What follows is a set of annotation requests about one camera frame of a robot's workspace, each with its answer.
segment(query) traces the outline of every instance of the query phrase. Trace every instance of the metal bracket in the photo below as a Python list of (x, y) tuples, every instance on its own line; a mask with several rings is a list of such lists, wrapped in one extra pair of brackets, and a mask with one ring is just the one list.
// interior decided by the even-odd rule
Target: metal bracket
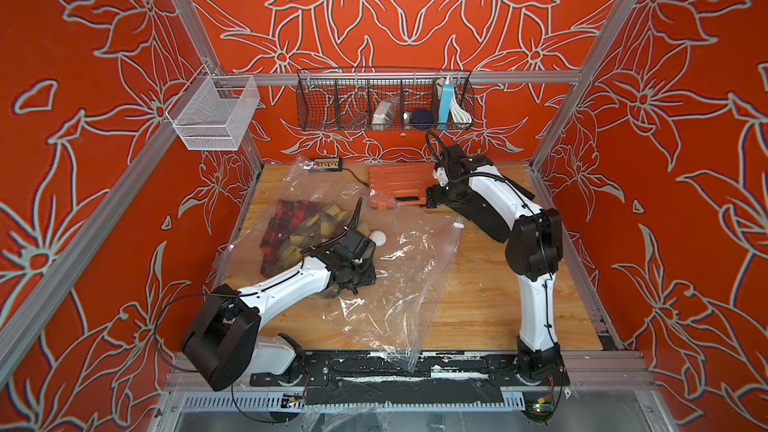
[(325, 387), (330, 377), (331, 356), (326, 354), (310, 354), (304, 360), (304, 367), (310, 373), (309, 387)]
[(677, 425), (657, 390), (638, 390), (635, 394), (652, 432), (677, 432)]
[[(488, 379), (491, 381), (491, 385), (506, 388), (526, 387), (514, 371), (514, 358), (514, 354), (494, 354), (485, 357), (488, 362)], [(561, 382), (562, 385), (571, 385), (571, 379), (567, 372), (563, 372), (562, 376), (553, 377), (553, 379), (555, 386), (559, 386)]]
[(163, 392), (158, 411), (147, 427), (147, 432), (173, 432), (184, 408), (187, 392)]

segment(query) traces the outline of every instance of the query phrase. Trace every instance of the dark blue ball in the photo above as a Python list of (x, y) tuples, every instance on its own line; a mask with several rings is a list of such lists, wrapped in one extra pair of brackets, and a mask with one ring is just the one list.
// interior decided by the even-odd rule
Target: dark blue ball
[(432, 113), (427, 109), (416, 109), (411, 112), (411, 125), (417, 130), (430, 130), (434, 123)]

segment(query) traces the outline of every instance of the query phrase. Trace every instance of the white wire basket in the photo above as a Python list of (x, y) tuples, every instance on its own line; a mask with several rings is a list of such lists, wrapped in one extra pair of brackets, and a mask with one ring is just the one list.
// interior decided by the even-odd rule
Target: white wire basket
[(237, 150), (260, 99), (253, 77), (233, 99), (221, 98), (207, 77), (174, 120), (174, 129), (189, 150)]

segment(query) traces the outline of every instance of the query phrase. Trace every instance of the orange wallpaper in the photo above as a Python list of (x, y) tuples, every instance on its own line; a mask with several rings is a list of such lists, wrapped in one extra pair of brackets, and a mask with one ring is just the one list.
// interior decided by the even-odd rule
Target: orange wallpaper
[[(614, 0), (193, 0), (226, 72), (317, 66), (465, 70), (578, 69)], [(478, 124), (444, 133), (499, 160), (530, 158), (562, 84), (485, 87)], [(262, 90), (251, 132), (265, 158), (421, 160), (423, 133), (320, 133), (296, 128), (290, 87)]]
[(170, 0), (0, 6), (0, 325), (200, 67)]
[[(4, 324), (200, 62), (170, 0), (5, 0), (0, 20)], [(159, 308), (210, 288), (253, 174), (242, 152), (171, 146), (0, 392), (0, 429), (146, 427), (167, 372), (149, 342)], [(164, 321), (164, 354), (195, 306)]]
[(639, 0), (543, 176), (684, 430), (768, 428), (768, 0)]
[[(151, 331), (169, 301), (212, 289), (253, 177), (243, 152), (175, 140), (0, 393), (0, 427), (144, 430), (169, 372)], [(168, 309), (168, 360), (200, 305)]]

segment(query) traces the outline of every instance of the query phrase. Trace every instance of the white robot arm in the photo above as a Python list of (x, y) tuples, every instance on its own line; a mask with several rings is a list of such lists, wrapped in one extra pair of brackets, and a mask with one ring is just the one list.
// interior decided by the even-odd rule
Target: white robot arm
[(242, 374), (268, 372), (298, 379), (301, 347), (287, 335), (259, 337), (259, 331), (280, 312), (332, 285), (357, 293), (376, 282), (376, 244), (357, 231), (360, 198), (343, 234), (302, 251), (304, 259), (288, 270), (255, 285), (213, 290), (181, 342), (181, 351), (214, 390), (232, 385)]
[[(430, 137), (442, 146), (440, 155)], [(434, 132), (427, 133), (427, 145), (437, 161), (438, 180), (427, 191), (427, 207), (446, 204), (494, 240), (507, 243), (504, 255), (518, 276), (522, 308), (516, 368), (523, 382), (537, 384), (561, 360), (552, 310), (552, 289), (563, 256), (560, 214), (535, 204), (529, 191), (504, 177), (485, 156), (446, 147)]]

